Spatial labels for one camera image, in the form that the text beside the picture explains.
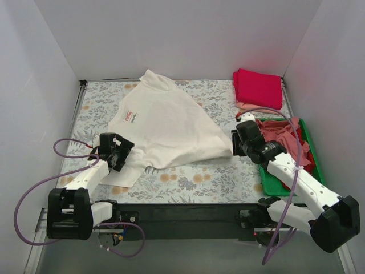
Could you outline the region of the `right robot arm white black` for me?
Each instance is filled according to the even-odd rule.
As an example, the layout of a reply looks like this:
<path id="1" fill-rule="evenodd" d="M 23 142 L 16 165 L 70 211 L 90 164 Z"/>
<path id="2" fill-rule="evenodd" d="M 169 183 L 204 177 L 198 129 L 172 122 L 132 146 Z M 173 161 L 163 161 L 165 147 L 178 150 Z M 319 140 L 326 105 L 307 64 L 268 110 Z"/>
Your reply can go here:
<path id="1" fill-rule="evenodd" d="M 233 154 L 248 156 L 265 171 L 284 182 L 306 207 L 287 204 L 279 197 L 263 199 L 249 211 L 251 223 L 271 227 L 282 222 L 311 236 L 322 250 L 332 253 L 360 233 L 359 203 L 352 196 L 341 197 L 302 167 L 276 141 L 265 141 L 255 120 L 239 118 L 231 131 Z"/>

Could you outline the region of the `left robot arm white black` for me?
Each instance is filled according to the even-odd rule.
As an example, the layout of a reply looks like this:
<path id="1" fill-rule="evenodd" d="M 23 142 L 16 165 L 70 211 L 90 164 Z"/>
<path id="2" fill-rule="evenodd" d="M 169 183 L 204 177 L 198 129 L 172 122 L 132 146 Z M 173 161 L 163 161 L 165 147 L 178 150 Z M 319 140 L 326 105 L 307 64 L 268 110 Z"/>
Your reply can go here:
<path id="1" fill-rule="evenodd" d="M 87 240 L 94 227 L 104 223 L 116 228 L 121 214 L 115 200 L 92 202 L 91 194 L 111 171 L 121 171 L 134 143 L 116 133 L 102 133 L 87 165 L 65 187 L 54 188 L 48 196 L 47 236 L 50 239 Z"/>

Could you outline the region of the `white Coca-Cola t-shirt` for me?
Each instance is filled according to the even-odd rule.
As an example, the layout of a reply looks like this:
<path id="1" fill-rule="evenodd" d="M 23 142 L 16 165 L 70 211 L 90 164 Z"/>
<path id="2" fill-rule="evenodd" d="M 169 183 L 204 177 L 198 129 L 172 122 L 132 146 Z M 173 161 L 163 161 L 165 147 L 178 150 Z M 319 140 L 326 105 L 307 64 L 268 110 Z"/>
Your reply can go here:
<path id="1" fill-rule="evenodd" d="M 121 171 L 102 184 L 131 188 L 147 167 L 165 169 L 232 156 L 232 142 L 171 79 L 147 70 L 108 124 L 134 143 Z"/>

